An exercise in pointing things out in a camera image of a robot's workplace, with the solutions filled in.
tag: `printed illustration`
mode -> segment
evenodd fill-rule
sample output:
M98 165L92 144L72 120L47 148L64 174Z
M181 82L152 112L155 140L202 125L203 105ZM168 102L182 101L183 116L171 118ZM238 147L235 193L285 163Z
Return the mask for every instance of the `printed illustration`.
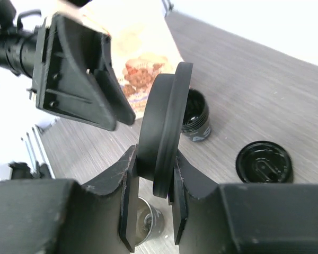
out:
M143 113L147 98L156 76L160 73L172 73L173 67L167 57L153 53L144 53L125 63L122 91L136 113Z

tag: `black mount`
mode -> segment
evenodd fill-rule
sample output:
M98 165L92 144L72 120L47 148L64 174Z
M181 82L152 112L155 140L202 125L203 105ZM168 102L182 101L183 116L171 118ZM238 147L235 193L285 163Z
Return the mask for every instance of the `black mount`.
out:
M110 37L59 14L50 27L23 30L22 19L39 14L21 13L16 26L10 16L0 29L0 66L32 78L40 110L108 131L117 122L132 125L135 114L112 69Z
M134 252L137 155L131 146L82 186L70 179L0 182L0 254ZM318 253L318 185L217 184L180 152L172 179L180 253Z

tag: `paper bag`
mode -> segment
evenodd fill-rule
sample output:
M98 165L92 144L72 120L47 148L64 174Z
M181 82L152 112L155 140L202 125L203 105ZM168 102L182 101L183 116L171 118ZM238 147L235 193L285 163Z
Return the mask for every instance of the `paper bag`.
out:
M112 67L136 118L144 115L156 76L175 73L183 61L159 3L93 0L80 10L84 23L111 35Z

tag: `black plastic bracket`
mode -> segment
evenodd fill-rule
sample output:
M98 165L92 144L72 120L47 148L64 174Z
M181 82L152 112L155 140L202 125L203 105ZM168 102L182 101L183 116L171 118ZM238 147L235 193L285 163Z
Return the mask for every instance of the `black plastic bracket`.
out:
M174 197L173 200L171 200L173 214L173 231L174 243L175 245L178 245L188 218L188 208L184 191L184 183L177 162L174 167L173 179L174 187L171 189L173 193L170 193L170 196Z
M120 209L119 237L130 252L135 251L139 177L136 172L135 153L130 155L129 170L124 176Z
M36 107L109 131L135 114L112 69L111 38L62 15L38 30L32 91Z

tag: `black jar lid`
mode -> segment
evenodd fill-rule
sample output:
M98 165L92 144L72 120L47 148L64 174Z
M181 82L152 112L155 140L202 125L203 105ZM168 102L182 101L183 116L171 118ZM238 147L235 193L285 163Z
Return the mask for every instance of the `black jar lid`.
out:
M244 183L291 183L291 157L278 144L256 141L245 146L238 154L236 170Z

